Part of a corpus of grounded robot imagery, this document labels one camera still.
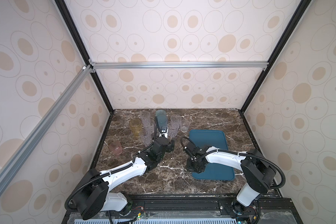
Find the clear faceted cup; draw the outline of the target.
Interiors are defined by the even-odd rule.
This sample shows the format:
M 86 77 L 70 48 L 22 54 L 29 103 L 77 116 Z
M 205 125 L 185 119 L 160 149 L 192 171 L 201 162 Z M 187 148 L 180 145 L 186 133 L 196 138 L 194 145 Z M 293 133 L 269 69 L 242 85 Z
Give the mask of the clear faceted cup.
M 181 120 L 182 120 L 182 118 L 181 118 L 181 116 L 178 115 L 178 114 L 173 114 L 173 115 L 171 115 L 171 117 L 170 117 L 171 125 L 172 125 L 174 128 L 177 128 L 177 129 L 179 129 L 179 127 L 180 127 Z
M 177 136 L 178 134 L 178 131 L 179 131 L 179 127 L 177 127 L 176 125 L 172 125 L 172 124 L 169 124 L 168 125 L 168 136 L 170 138 L 174 138 Z

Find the small clear cup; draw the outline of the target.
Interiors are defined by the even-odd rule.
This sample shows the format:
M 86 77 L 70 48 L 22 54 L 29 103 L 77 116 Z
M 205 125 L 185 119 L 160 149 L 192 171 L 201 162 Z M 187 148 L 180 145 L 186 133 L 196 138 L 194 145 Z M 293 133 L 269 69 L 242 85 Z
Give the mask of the small clear cup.
M 190 126 L 190 122 L 188 120 L 185 120 L 185 119 L 181 120 L 181 123 L 180 123 L 181 132 L 183 133 L 188 132 L 189 126 Z

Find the pink plastic cup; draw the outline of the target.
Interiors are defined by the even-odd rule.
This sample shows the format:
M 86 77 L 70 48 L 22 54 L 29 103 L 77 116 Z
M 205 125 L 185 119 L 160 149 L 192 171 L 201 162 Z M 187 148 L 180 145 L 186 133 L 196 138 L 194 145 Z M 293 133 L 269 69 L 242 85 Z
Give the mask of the pink plastic cup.
M 114 155 L 120 155 L 123 151 L 122 145 L 119 141 L 114 141 L 109 145 L 109 149 Z

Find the clear textured cup front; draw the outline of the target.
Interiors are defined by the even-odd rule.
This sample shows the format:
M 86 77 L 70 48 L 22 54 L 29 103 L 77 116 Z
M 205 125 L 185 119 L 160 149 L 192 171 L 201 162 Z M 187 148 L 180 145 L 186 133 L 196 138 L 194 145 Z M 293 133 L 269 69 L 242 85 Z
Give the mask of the clear textured cup front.
M 152 143 L 152 136 L 149 131 L 142 129 L 139 135 L 145 147 L 148 147 Z

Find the clear faceted cup front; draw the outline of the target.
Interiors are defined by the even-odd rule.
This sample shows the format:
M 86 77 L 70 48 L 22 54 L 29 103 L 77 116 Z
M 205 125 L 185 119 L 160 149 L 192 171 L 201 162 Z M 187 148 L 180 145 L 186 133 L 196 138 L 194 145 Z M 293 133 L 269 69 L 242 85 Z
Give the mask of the clear faceted cup front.
M 174 138 L 177 136 L 178 134 L 178 131 L 179 131 L 179 127 L 177 127 L 176 125 L 172 125 L 172 124 L 169 124 L 168 125 L 168 136 L 170 138 Z

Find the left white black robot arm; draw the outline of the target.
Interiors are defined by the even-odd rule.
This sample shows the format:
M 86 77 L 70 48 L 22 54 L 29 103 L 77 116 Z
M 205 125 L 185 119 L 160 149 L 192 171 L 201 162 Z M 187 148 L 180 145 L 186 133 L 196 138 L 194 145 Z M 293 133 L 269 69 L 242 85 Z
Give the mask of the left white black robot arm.
M 175 141 L 164 136 L 156 138 L 140 151 L 132 161 L 110 170 L 86 172 L 64 203 L 67 211 L 77 211 L 83 220 L 88 220 L 102 211 L 123 211 L 130 199 L 123 193 L 110 191 L 122 183 L 152 171 L 166 153 L 174 150 Z

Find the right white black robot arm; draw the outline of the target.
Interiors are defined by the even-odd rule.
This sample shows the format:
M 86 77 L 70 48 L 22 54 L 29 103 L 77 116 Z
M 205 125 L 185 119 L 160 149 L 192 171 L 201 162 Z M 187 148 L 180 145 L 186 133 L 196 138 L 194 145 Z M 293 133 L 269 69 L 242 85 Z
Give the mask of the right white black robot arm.
M 209 163 L 215 163 L 243 172 L 246 184 L 236 196 L 234 206 L 249 207 L 270 189 L 280 189 L 286 183 L 283 170 L 259 151 L 235 152 L 213 146 L 200 148 L 185 136 L 181 137 L 181 145 L 189 156 L 186 165 L 188 171 L 202 173 Z

